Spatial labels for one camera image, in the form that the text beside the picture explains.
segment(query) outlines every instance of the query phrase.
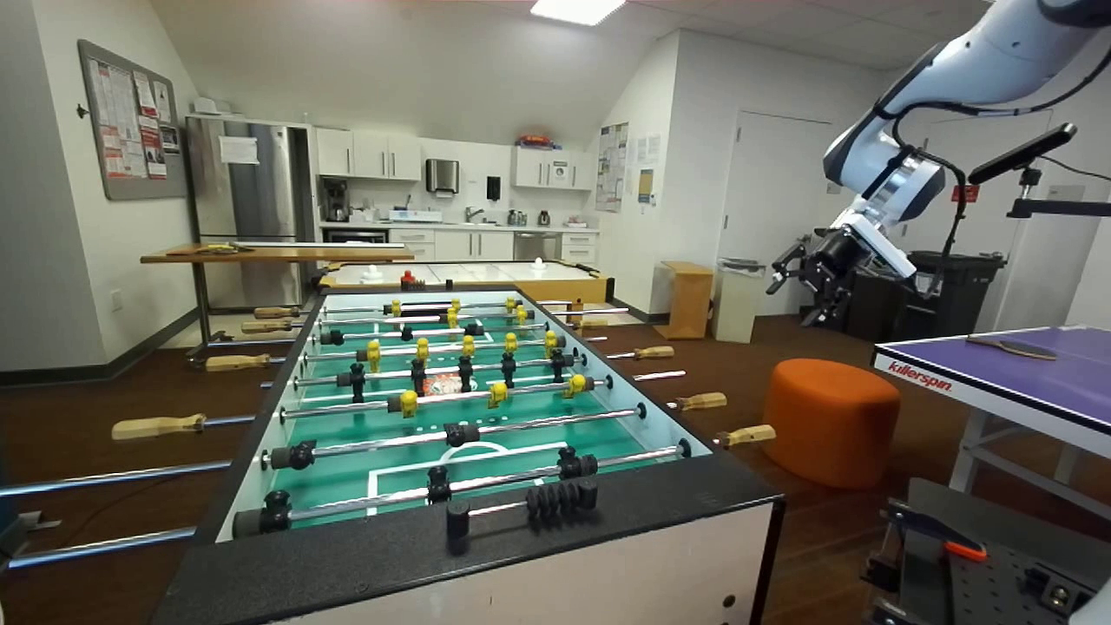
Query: robotic arm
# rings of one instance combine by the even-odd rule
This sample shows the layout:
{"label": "robotic arm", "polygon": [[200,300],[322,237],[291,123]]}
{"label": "robotic arm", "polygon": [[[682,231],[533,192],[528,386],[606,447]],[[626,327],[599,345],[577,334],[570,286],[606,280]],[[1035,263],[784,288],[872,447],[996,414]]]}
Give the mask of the robotic arm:
{"label": "robotic arm", "polygon": [[935,202],[945,187],[945,164],[901,145],[891,126],[912,109],[1023,116],[1003,104],[1045,88],[1107,23],[1111,0],[996,0],[965,36],[929,50],[826,150],[826,176],[858,199],[831,229],[806,237],[769,263],[774,286],[768,293],[797,279],[817,301],[839,307],[848,279],[863,257],[877,257],[901,280],[912,280],[917,266],[880,229],[917,217]]}

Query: stainless steel refrigerator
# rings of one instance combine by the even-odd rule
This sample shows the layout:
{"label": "stainless steel refrigerator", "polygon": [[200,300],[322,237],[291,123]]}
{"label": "stainless steel refrigerator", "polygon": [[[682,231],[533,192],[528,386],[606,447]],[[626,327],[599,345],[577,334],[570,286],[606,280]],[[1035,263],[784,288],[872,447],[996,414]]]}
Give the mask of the stainless steel refrigerator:
{"label": "stainless steel refrigerator", "polygon": [[[310,127],[193,116],[182,123],[197,243],[310,243]],[[312,263],[207,263],[210,310],[299,307]]]}

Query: bulletin board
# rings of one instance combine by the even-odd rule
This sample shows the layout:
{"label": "bulletin board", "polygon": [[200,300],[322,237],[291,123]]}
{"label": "bulletin board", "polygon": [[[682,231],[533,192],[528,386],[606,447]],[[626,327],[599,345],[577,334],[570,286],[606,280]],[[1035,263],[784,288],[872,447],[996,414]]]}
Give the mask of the bulletin board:
{"label": "bulletin board", "polygon": [[106,50],[77,43],[106,202],[182,199],[172,83]]}

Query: white cabinet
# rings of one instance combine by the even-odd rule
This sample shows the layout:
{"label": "white cabinet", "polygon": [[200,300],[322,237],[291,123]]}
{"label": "white cabinet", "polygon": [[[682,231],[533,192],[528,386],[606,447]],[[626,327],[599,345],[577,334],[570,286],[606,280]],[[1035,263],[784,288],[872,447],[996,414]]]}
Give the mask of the white cabinet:
{"label": "white cabinet", "polygon": [[317,172],[348,176],[351,133],[317,127]]}
{"label": "white cabinet", "polygon": [[351,134],[351,176],[421,182],[421,145],[400,134]]}
{"label": "white cabinet", "polygon": [[562,263],[597,263],[597,231],[562,231]]}
{"label": "white cabinet", "polygon": [[392,229],[387,231],[392,243],[401,243],[412,261],[434,261],[437,257],[437,231],[427,229]]}
{"label": "white cabinet", "polygon": [[412,261],[515,261],[515,231],[392,229],[392,243],[409,246]]}
{"label": "white cabinet", "polygon": [[590,192],[590,155],[577,150],[515,150],[515,183],[547,192]]}
{"label": "white cabinet", "polygon": [[427,261],[515,261],[515,231],[442,229],[434,239],[437,243]]}
{"label": "white cabinet", "polygon": [[479,257],[508,263],[515,261],[515,231],[476,231],[479,237]]}
{"label": "white cabinet", "polygon": [[318,176],[421,182],[421,145],[406,134],[317,127]]}

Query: orange ottoman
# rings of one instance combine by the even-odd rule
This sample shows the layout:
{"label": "orange ottoman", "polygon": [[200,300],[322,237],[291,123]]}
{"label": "orange ottoman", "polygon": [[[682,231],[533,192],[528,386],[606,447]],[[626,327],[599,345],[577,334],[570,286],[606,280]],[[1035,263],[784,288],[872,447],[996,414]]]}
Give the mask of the orange ottoman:
{"label": "orange ottoman", "polygon": [[887,464],[898,389],[839,362],[795,359],[769,373],[765,420],[776,464],[833,491],[874,486]]}

